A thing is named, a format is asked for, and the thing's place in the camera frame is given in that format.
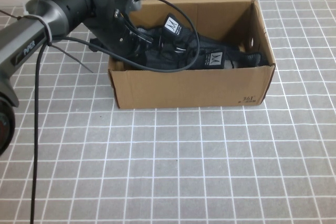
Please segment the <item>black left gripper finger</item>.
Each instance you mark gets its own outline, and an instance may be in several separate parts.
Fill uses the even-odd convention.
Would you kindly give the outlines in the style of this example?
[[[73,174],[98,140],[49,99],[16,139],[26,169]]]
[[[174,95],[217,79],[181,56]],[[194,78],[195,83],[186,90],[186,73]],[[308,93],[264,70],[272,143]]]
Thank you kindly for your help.
[[[149,37],[146,35],[131,35],[131,52],[137,52],[141,48],[146,48],[146,45],[149,43]]]
[[[124,21],[126,27],[129,29],[130,34],[133,34],[135,36],[137,36],[138,38],[146,41],[146,42],[153,42],[153,38],[148,36],[145,33],[140,32],[136,27],[134,27],[130,22],[128,22],[127,20]]]

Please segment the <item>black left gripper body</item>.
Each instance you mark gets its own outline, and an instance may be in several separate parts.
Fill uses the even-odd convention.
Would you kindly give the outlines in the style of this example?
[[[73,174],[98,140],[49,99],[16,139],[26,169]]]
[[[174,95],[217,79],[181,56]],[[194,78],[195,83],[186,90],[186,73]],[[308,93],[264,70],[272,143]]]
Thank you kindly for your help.
[[[90,31],[104,49],[121,57],[132,57],[139,47],[136,35],[131,33],[120,10],[114,7],[94,7]]]

